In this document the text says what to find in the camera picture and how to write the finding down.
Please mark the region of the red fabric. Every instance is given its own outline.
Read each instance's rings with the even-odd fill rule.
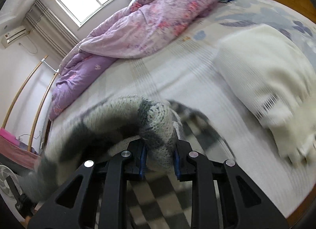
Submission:
[[[39,156],[31,152],[22,150],[13,145],[2,136],[0,136],[0,153],[15,163],[32,170],[34,170],[34,164],[39,158]]]

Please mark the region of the air conditioner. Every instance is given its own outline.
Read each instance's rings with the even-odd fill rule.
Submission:
[[[26,35],[26,29],[24,26],[19,26],[16,29],[11,30],[4,34],[1,39],[1,43],[3,44],[4,48],[9,47],[13,42],[21,38],[22,36]]]

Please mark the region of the purple floral blanket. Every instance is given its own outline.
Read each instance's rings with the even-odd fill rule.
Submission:
[[[135,0],[95,28],[60,64],[54,120],[118,58],[142,58],[165,47],[217,0]]]

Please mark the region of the mattress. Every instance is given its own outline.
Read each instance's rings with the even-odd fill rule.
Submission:
[[[281,159],[271,133],[234,96],[212,64],[220,38],[261,23],[290,38],[316,68],[316,26],[310,20],[272,0],[220,3],[158,53],[115,62],[54,120],[51,134],[105,98],[140,94],[176,100],[210,119],[239,166],[288,217],[315,185],[316,164],[293,167]]]

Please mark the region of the silver bolt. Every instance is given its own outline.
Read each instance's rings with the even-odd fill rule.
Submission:
[[[85,163],[84,163],[84,166],[85,167],[92,167],[94,165],[94,162],[92,160],[87,160]]]
[[[197,157],[198,153],[197,152],[189,152],[190,157]]]
[[[235,166],[235,161],[233,161],[232,159],[228,159],[226,160],[226,165],[229,166],[229,167],[233,167]]]
[[[131,155],[131,152],[129,151],[122,151],[121,156],[122,157],[129,157]]]

